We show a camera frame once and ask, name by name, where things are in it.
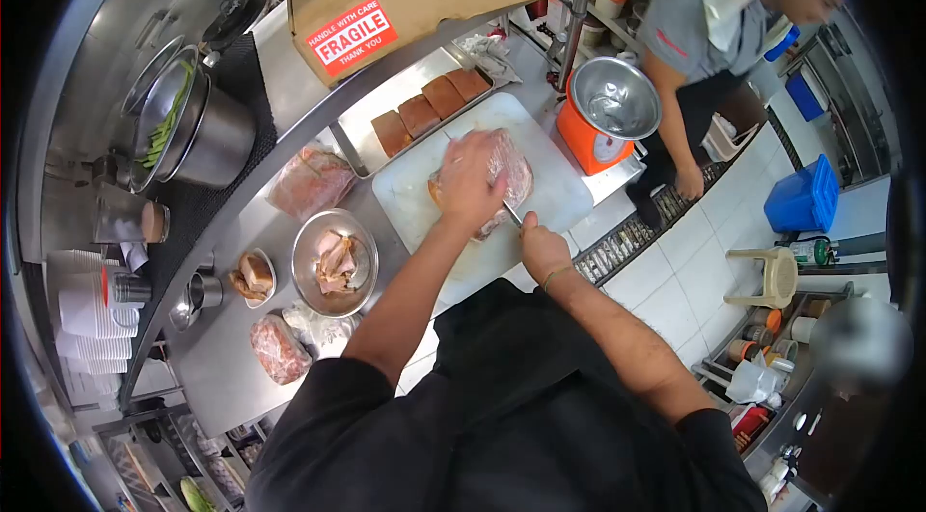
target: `cutting board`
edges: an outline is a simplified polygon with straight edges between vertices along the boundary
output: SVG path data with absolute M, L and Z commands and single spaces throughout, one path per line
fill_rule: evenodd
M 508 129 L 533 169 L 533 194 L 516 209 L 518 215 L 536 211 L 542 225 L 563 232 L 592 212 L 592 194 L 549 135 L 513 95 L 497 93 L 429 135 L 373 179 L 373 194 L 410 253 L 441 216 L 428 194 L 427 182 L 440 168 L 450 138 L 502 127 Z M 515 224 L 507 222 L 485 241 L 469 241 L 438 299 L 455 305 L 520 263 L 517 236 Z

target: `glass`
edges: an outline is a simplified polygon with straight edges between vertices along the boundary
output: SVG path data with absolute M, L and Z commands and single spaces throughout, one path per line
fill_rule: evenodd
M 170 210 L 108 182 L 96 186 L 94 243 L 163 243 Z

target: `baking tray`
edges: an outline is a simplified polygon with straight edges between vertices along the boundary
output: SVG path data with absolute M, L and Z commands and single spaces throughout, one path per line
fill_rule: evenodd
M 451 70 L 464 67 L 476 68 L 480 76 L 489 83 L 489 89 L 470 100 L 463 108 L 440 121 L 432 129 L 412 141 L 411 145 L 403 148 L 391 159 L 382 150 L 380 139 L 376 137 L 373 125 L 370 123 L 380 114 L 389 110 L 396 110 L 398 106 L 409 100 L 412 96 L 422 93 L 422 86 L 446 74 Z M 343 151 L 344 157 L 354 170 L 356 176 L 366 179 L 376 174 L 382 167 L 398 159 L 409 148 L 414 147 L 427 138 L 434 131 L 440 130 L 446 123 L 452 121 L 470 108 L 479 104 L 495 89 L 495 81 L 485 73 L 485 70 L 476 65 L 475 61 L 456 44 L 448 43 L 446 46 L 434 50 L 418 62 L 402 70 L 396 76 L 364 96 L 359 102 L 341 114 L 337 122 L 331 125 L 331 134 Z

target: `gray shirt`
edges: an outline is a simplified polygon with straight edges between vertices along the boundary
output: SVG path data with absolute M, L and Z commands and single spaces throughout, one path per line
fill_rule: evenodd
M 704 0 L 651 0 L 637 40 L 684 74 L 688 85 L 724 70 L 745 74 L 758 60 L 768 17 L 758 0 L 751 2 L 733 43 L 722 52 L 708 38 Z

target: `wristband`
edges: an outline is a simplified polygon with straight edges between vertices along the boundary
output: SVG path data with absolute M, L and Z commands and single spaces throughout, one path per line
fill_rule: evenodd
M 546 288 L 549 287 L 549 285 L 550 285 L 550 279 L 552 279 L 552 278 L 555 277 L 556 275 L 559 275 L 559 274 L 562 273 L 563 271 L 569 270 L 569 269 L 572 269 L 572 265 L 569 265 L 568 267 L 563 267 L 563 268 L 561 268 L 561 269 L 557 269 L 557 270 L 553 271 L 552 273 L 550 273 L 549 275 L 547 275 L 547 276 L 546 276 L 546 279 L 544 279 L 544 293 L 546 293 Z

